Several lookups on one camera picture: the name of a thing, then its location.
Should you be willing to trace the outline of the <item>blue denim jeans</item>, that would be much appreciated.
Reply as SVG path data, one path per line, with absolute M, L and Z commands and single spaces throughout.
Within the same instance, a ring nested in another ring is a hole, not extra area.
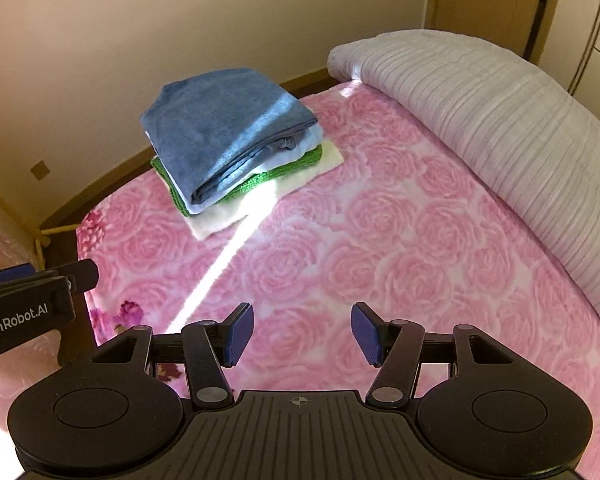
M 187 209 L 198 214 L 274 155 L 296 148 L 317 118 L 267 76 L 230 68 L 167 84 L 140 123 Z

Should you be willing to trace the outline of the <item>pink curtain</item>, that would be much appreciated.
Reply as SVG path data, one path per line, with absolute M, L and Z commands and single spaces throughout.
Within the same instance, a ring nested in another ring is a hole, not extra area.
M 36 263 L 33 238 L 0 208 L 0 269 Z M 0 356 L 0 479 L 15 479 L 22 468 L 7 431 L 12 401 L 35 382 L 58 369 L 60 336 L 51 332 Z

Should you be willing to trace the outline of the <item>pink rose bed blanket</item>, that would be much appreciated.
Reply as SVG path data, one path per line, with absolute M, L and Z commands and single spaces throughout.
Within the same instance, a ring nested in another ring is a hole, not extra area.
M 375 372 L 349 325 L 363 301 L 431 333 L 475 325 L 575 391 L 594 419 L 580 473 L 600 479 L 600 319 L 516 214 L 413 115 L 344 84 L 306 98 L 342 164 L 253 219 L 197 240 L 146 172 L 78 232 L 95 261 L 98 342 L 176 332 L 243 301 L 254 333 L 235 390 L 366 390 Z

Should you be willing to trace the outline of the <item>cream folded garment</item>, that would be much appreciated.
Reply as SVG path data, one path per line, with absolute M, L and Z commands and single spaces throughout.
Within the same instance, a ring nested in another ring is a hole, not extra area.
M 242 197 L 216 203 L 201 214 L 185 218 L 189 231 L 196 240 L 205 240 L 240 220 L 269 214 L 284 196 L 343 164 L 343 157 L 332 141 L 325 140 L 322 148 L 323 155 L 315 165 L 259 184 Z

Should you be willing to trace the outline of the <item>green folded garment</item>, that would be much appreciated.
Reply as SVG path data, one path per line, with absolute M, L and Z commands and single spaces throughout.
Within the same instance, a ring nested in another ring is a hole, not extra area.
M 176 209 L 186 218 L 201 214 L 204 210 L 216 203 L 226 203 L 230 200 L 239 196 L 244 196 L 252 191 L 257 186 L 272 180 L 286 177 L 287 174 L 293 174 L 294 172 L 310 168 L 315 166 L 323 157 L 323 144 L 318 144 L 316 148 L 311 151 L 305 152 L 300 158 L 293 162 L 287 162 L 285 165 L 275 167 L 266 171 L 257 171 L 252 176 L 248 177 L 244 182 L 238 184 L 230 191 L 221 192 L 217 198 L 212 198 L 211 202 L 207 205 L 201 206 L 188 206 L 185 203 L 184 198 L 181 196 L 180 191 L 176 188 L 175 183 L 169 176 L 166 168 L 158 156 L 155 156 L 150 161 L 150 166 L 157 171 L 158 176 L 168 189 L 171 200 L 174 203 Z

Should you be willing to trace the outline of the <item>light blue folded garment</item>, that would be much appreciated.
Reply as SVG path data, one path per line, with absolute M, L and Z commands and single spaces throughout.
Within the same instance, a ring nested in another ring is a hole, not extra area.
M 217 198 L 221 192 L 230 191 L 232 188 L 234 188 L 238 184 L 241 184 L 242 182 L 244 182 L 248 177 L 252 176 L 257 171 L 270 170 L 275 167 L 285 165 L 287 162 L 293 162 L 294 160 L 300 158 L 305 152 L 313 150 L 314 148 L 317 147 L 318 144 L 322 144 L 323 138 L 324 138 L 323 127 L 320 124 L 315 124 L 315 125 L 311 126 L 310 128 L 307 128 L 306 131 L 304 133 L 302 133 L 300 141 L 296 144 L 296 146 L 294 148 L 292 148 L 291 150 L 283 150 L 283 151 L 279 151 L 277 153 L 272 154 L 267 160 L 265 160 L 264 162 L 261 162 L 260 165 L 257 166 L 256 168 L 253 168 L 253 170 L 251 170 L 249 174 L 247 174 L 245 177 L 241 178 L 236 184 L 232 184 L 224 191 L 213 191 L 211 193 L 211 195 L 206 200 L 204 200 L 200 205 L 189 205 L 186 202 L 185 203 L 188 206 L 207 205 L 208 203 L 211 202 L 212 198 Z M 183 193 L 181 192 L 181 190 L 178 188 L 177 185 L 175 185 L 175 186 L 180 191 L 181 196 L 185 200 L 185 197 L 184 197 Z

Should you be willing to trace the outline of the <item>grey striped quilt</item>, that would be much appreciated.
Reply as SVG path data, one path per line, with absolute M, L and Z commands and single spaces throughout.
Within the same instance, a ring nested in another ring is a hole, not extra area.
M 600 121 L 486 40 L 431 29 L 334 47 L 330 76 L 399 102 L 518 214 L 600 317 Z

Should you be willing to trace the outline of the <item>brown wooden door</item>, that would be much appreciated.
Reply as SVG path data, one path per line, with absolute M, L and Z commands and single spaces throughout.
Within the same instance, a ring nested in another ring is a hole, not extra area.
M 536 64 L 557 0 L 428 0 L 425 26 L 482 38 Z

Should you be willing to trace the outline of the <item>wall socket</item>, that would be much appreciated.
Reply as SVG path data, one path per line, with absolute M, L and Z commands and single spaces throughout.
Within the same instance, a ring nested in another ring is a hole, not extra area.
M 50 174 L 50 168 L 44 160 L 40 160 L 30 169 L 30 173 L 36 180 L 41 181 Z

